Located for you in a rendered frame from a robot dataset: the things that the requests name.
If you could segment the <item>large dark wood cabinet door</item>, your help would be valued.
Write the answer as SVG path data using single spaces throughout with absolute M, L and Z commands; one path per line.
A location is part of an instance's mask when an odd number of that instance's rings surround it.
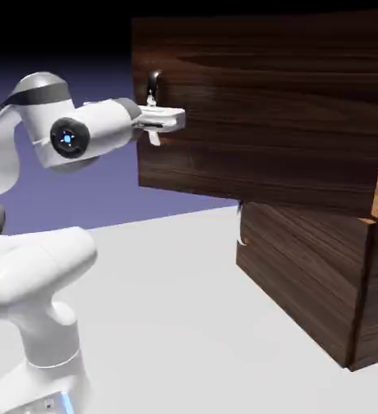
M 378 10 L 135 18 L 138 102 L 155 70 L 187 125 L 138 145 L 141 185 L 378 214 Z

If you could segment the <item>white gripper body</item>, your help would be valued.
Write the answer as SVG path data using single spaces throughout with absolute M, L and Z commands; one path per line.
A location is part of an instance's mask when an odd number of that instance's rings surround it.
M 186 127 L 186 112 L 182 108 L 140 106 L 140 109 L 136 127 L 144 131 L 171 133 Z

